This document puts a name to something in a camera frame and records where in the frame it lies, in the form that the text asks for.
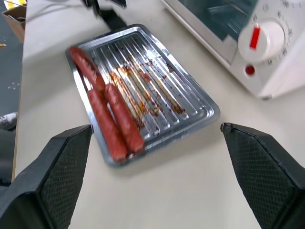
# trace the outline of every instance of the shoe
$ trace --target shoe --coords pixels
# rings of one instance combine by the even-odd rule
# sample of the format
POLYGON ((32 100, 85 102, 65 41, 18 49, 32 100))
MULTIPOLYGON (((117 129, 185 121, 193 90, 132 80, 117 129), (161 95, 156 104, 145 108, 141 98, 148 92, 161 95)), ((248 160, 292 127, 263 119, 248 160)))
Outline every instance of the shoe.
POLYGON ((17 125, 17 112, 6 114, 0 117, 0 129, 10 130, 17 125))

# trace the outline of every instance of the toaster oven door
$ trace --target toaster oven door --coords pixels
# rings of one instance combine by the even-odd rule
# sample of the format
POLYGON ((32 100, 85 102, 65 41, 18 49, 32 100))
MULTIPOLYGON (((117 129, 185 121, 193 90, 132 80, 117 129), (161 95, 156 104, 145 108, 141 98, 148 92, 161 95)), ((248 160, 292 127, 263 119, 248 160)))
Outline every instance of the toaster oven door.
POLYGON ((231 63, 239 33, 258 0, 163 0, 221 57, 231 63))

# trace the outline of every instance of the cardboard box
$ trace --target cardboard box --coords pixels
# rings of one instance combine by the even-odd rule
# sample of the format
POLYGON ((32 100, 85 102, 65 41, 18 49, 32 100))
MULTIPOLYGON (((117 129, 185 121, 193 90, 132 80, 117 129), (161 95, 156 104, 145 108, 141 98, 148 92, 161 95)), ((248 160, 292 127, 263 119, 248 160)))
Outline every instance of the cardboard box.
POLYGON ((26 7, 18 6, 13 9, 2 12, 5 20, 10 25, 11 29, 14 31, 18 39, 23 43, 24 41, 24 29, 25 29, 25 18, 26 7))

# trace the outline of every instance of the floor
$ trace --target floor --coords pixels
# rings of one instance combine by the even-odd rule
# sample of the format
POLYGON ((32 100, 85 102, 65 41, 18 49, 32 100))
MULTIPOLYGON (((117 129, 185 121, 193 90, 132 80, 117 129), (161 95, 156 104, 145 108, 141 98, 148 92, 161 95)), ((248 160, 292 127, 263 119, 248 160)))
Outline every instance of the floor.
MULTIPOLYGON (((5 11, 0 0, 0 12, 5 11)), ((23 44, 15 37, 6 20, 0 15, 0 116, 17 112, 22 67, 23 44)), ((13 164, 15 133, 0 130, 0 185, 9 184, 13 164)))

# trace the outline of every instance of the hot dog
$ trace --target hot dog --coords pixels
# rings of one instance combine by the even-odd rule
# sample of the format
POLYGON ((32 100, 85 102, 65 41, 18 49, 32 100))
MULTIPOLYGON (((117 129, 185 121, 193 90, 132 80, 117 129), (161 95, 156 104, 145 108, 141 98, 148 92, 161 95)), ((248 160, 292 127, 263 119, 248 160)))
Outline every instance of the hot dog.
POLYGON ((111 157, 115 161, 123 161, 127 157, 127 147, 110 114, 104 95, 92 89, 87 92, 95 118, 100 126, 111 157))
POLYGON ((105 96, 110 104, 127 146, 132 152, 139 153, 143 150, 144 140, 119 89, 113 84, 107 84, 105 87, 105 96))
POLYGON ((92 84, 93 88, 103 92, 105 89, 105 82, 95 64, 78 47, 71 47, 69 52, 73 61, 79 67, 81 73, 92 84))

